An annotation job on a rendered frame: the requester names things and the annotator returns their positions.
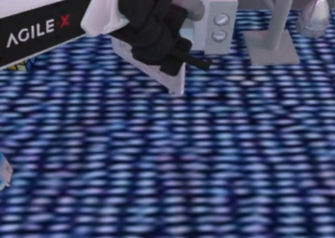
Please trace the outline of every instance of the oven knob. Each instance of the oven knob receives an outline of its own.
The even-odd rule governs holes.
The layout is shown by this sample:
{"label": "oven knob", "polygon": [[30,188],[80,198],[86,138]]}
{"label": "oven knob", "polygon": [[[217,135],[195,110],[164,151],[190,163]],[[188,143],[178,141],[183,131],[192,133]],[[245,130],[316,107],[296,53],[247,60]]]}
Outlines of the oven knob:
{"label": "oven knob", "polygon": [[226,25],[229,23],[229,16],[225,13],[216,15],[214,18],[214,23],[219,26]]}
{"label": "oven knob", "polygon": [[211,35],[211,38],[217,43],[221,43],[222,41],[226,39],[226,37],[227,37],[227,33],[223,30],[213,32],[213,34]]}

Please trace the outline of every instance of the patterned tablecloth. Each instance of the patterned tablecloth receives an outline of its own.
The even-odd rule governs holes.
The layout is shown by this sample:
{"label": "patterned tablecloth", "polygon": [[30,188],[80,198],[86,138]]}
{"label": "patterned tablecloth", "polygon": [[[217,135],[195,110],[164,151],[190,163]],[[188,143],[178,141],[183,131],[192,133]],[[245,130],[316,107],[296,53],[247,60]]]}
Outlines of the patterned tablecloth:
{"label": "patterned tablecloth", "polygon": [[296,15],[300,65],[251,67],[241,32],[269,14],[240,12],[179,98],[106,37],[0,72],[0,237],[335,237],[334,21],[310,40]]}

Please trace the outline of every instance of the small box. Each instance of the small box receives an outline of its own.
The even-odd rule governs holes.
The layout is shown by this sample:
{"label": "small box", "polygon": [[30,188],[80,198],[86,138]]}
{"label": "small box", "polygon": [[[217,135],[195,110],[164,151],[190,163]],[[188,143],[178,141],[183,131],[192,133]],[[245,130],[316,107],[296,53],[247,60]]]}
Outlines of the small box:
{"label": "small box", "polygon": [[10,186],[10,181],[12,179],[13,168],[5,158],[5,156],[0,153],[0,191],[6,187]]}
{"label": "small box", "polygon": [[33,67],[35,58],[23,61],[21,63],[18,63],[16,65],[12,65],[11,67],[8,67],[8,70],[12,71],[30,71]]}

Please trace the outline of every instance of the black robot arm segment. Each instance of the black robot arm segment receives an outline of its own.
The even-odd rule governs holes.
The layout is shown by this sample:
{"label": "black robot arm segment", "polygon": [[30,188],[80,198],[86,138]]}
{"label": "black robot arm segment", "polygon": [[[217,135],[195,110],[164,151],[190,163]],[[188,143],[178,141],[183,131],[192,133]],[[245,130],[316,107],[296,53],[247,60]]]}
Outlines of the black robot arm segment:
{"label": "black robot arm segment", "polygon": [[172,4],[173,0],[118,0],[118,8],[129,24],[110,33],[132,46],[134,59],[159,65],[160,70],[176,76],[183,63],[209,70],[211,61],[192,57],[192,43],[179,31],[187,10]]}

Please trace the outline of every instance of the agilex logo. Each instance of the agilex logo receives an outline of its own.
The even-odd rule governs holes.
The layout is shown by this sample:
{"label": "agilex logo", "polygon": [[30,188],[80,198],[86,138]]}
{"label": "agilex logo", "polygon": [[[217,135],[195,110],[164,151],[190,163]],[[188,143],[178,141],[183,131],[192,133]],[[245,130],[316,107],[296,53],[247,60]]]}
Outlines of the agilex logo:
{"label": "agilex logo", "polygon": [[16,46],[20,43],[27,42],[34,38],[43,37],[44,35],[53,33],[56,27],[63,29],[70,26],[70,14],[60,16],[59,19],[49,19],[44,23],[37,23],[28,28],[22,28],[18,34],[10,33],[6,48]]}

